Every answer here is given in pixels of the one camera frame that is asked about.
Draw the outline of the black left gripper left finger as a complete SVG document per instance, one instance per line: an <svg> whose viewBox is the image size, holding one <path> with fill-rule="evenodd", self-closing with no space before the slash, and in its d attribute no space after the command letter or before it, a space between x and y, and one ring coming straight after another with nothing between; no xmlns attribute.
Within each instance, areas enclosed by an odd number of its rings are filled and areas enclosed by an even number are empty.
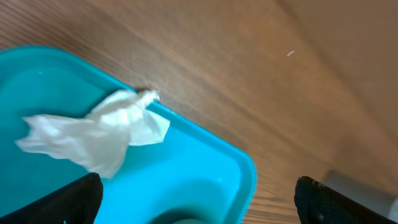
<svg viewBox="0 0 398 224"><path fill-rule="evenodd" d="M89 173L12 213L2 224L93 224L103 199L103 184Z"/></svg>

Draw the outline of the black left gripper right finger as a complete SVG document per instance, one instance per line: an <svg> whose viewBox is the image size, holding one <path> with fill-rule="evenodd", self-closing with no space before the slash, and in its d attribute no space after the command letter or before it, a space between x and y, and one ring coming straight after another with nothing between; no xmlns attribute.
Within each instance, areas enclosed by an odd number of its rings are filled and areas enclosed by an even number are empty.
<svg viewBox="0 0 398 224"><path fill-rule="evenodd" d="M308 176L298 179L294 203L301 224L397 224Z"/></svg>

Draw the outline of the white napkin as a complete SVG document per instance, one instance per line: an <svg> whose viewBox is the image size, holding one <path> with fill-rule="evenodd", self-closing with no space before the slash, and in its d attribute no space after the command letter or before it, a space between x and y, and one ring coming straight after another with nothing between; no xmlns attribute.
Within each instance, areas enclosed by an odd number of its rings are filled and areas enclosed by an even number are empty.
<svg viewBox="0 0 398 224"><path fill-rule="evenodd" d="M49 114L25 117L30 131L16 144L24 152L68 159L110 179L121 168L129 146L164 141L170 121L147 109L159 99L155 90L118 90L84 118Z"/></svg>

